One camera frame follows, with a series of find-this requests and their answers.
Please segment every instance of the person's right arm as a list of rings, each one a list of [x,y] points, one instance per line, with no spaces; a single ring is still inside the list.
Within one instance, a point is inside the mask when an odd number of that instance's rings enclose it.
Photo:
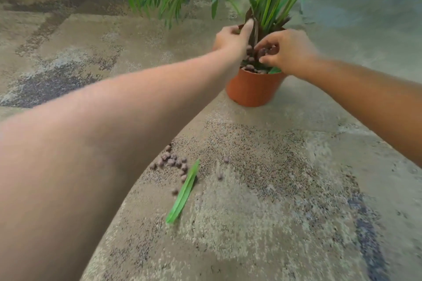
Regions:
[[[365,126],[422,167],[422,85],[382,72],[325,58],[306,33],[272,33],[255,47],[275,45],[260,61],[310,82]]]

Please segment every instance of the person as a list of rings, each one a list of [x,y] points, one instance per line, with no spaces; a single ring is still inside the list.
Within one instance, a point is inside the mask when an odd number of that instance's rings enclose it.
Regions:
[[[100,81],[0,124],[0,280],[79,280],[142,171],[237,74],[252,28],[225,27],[206,55]],[[267,46],[264,64],[319,87],[422,166],[420,84],[326,58],[302,31],[272,33],[256,50]]]

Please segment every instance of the hand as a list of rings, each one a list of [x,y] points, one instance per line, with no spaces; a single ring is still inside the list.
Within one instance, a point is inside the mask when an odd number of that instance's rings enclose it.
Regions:
[[[249,36],[254,27],[254,21],[249,19],[239,33],[239,26],[228,26],[216,35],[213,50],[227,49],[240,62],[246,55]]]
[[[270,54],[260,58],[260,62],[281,69],[287,75],[305,79],[310,60],[321,57],[304,31],[287,29],[269,34],[255,46],[271,49]]]

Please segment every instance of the person's left hand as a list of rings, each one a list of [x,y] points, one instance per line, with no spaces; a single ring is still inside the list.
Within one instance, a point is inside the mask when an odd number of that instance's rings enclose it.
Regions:
[[[246,55],[246,47],[248,46],[249,36],[254,27],[253,19],[249,19],[239,33],[239,26],[227,26],[221,29],[216,35],[213,50],[227,49],[236,55],[239,62]]]

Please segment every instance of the pot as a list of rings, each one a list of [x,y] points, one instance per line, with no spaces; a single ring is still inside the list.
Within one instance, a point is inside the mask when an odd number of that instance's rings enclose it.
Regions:
[[[229,98],[244,107],[260,107],[268,103],[287,75],[255,74],[239,69],[236,77],[226,86]]]

